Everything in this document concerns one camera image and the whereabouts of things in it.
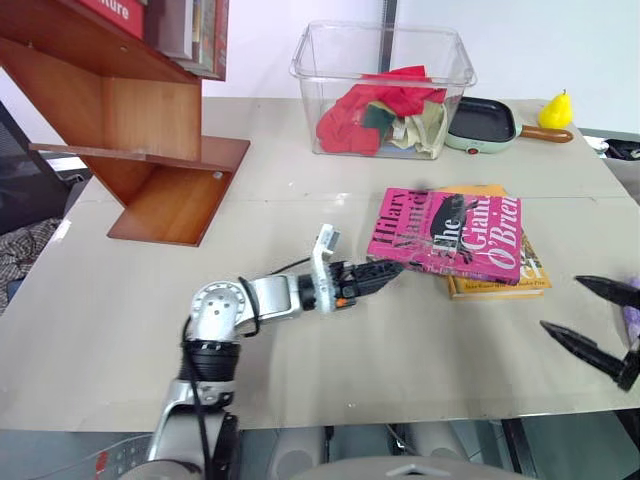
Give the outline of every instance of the red cloth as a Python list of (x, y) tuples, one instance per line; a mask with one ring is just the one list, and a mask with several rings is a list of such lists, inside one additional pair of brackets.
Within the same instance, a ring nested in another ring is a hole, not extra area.
[[(422, 65), (364, 76), (367, 79), (388, 78), (390, 80), (398, 77), (403, 81), (429, 81)], [(444, 102), (446, 93), (444, 88), (354, 85), (322, 116), (316, 126), (316, 136), (326, 152), (375, 155), (382, 140), (380, 133), (376, 128), (361, 126), (369, 103), (380, 100), (399, 117), (406, 117), (421, 114), (425, 100)]]

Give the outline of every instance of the purple object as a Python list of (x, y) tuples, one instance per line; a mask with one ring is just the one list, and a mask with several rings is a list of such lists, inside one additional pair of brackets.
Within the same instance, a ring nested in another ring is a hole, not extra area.
[[(640, 277), (633, 277), (629, 281), (629, 285), (640, 288)], [(624, 307), (622, 316), (624, 317), (624, 323), (627, 325), (629, 342), (633, 344), (640, 337), (640, 310), (633, 307)]]

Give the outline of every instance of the pan handle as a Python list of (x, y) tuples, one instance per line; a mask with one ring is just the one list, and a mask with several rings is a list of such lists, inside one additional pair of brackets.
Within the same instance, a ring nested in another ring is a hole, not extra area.
[(530, 125), (523, 125), (521, 137), (536, 138), (538, 140), (546, 140), (547, 142), (567, 143), (573, 140), (573, 133), (568, 130), (560, 130), (557, 128), (540, 128)]

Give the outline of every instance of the book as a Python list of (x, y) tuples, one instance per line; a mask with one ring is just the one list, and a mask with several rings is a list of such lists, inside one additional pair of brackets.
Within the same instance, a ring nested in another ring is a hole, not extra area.
[(367, 254), (406, 268), (515, 285), (520, 199), (387, 189)]
[(213, 42), (213, 74), (219, 80), (227, 77), (227, 35), (229, 32), (229, 0), (217, 0)]
[(211, 78), (216, 78), (213, 74), (215, 7), (215, 0), (194, 0), (191, 56), (187, 60), (175, 59), (185, 70)]
[(193, 55), (193, 0), (154, 0), (145, 14), (145, 42), (174, 59)]
[[(475, 195), (507, 195), (502, 185), (459, 185), (442, 188), (439, 191)], [(520, 249), (520, 282), (517, 285), (483, 282), (449, 275), (447, 286), (453, 300), (530, 298), (543, 295), (543, 289), (551, 288), (551, 281), (523, 231)]]
[(144, 6), (137, 0), (77, 0), (134, 37), (142, 39)]

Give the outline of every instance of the yellow book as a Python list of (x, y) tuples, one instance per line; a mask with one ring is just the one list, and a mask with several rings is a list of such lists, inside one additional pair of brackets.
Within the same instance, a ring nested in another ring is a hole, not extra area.
[[(440, 189), (451, 193), (469, 195), (504, 196), (506, 191), (501, 185), (459, 185)], [(530, 298), (540, 296), (545, 288), (551, 288), (549, 276), (540, 263), (526, 234), (522, 234), (520, 251), (520, 282), (517, 285), (504, 285), (483, 282), (462, 277), (447, 277), (449, 295), (453, 300), (474, 300), (491, 298)]]

